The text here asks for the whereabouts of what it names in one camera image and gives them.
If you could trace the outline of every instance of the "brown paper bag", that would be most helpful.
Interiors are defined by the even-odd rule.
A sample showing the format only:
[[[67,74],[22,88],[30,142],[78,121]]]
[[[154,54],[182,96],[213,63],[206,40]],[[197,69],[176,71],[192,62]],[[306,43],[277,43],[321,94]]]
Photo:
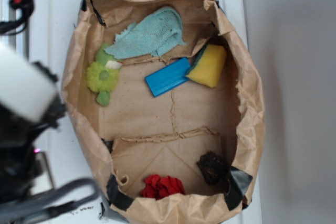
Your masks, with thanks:
[[[161,58],[124,61],[111,104],[99,106],[85,71],[103,42],[163,6],[183,22],[186,46]],[[206,42],[228,57],[216,88],[187,82],[157,98],[144,77],[195,54]],[[219,223],[251,203],[265,136],[261,79],[216,0],[85,0],[69,47],[62,94],[82,151],[111,208],[131,223]],[[101,140],[113,141],[112,153]],[[213,151],[231,167],[215,186],[196,163]],[[187,195],[142,198],[152,174],[179,178]]]

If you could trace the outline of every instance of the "sponge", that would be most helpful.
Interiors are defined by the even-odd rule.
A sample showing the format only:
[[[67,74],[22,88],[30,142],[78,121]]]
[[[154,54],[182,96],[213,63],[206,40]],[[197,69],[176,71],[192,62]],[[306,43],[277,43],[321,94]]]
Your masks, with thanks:
[[[219,83],[226,55],[223,46],[205,45],[198,53],[194,66],[185,76],[210,88],[216,87]]]

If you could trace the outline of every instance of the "red crumpled fabric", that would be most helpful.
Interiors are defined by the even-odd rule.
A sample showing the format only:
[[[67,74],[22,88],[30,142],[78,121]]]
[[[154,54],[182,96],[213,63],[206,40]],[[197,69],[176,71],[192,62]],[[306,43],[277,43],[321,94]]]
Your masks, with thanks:
[[[182,182],[178,178],[170,176],[161,178],[158,174],[154,174],[147,177],[145,183],[146,187],[141,192],[145,198],[159,200],[171,194],[186,195]]]

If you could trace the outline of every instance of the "gray surface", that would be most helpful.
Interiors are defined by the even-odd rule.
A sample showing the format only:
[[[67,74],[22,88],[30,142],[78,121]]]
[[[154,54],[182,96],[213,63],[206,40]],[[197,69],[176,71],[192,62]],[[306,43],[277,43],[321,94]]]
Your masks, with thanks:
[[[264,224],[336,223],[336,0],[244,0],[264,81]]]

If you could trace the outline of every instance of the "light blue cloth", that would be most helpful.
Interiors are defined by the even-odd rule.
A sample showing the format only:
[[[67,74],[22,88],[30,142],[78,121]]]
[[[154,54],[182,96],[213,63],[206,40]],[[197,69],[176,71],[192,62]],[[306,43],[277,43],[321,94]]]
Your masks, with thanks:
[[[119,60],[147,54],[160,57],[177,45],[185,45],[182,21],[173,8],[166,6],[148,15],[139,24],[129,25],[116,35],[114,44],[105,52]]]

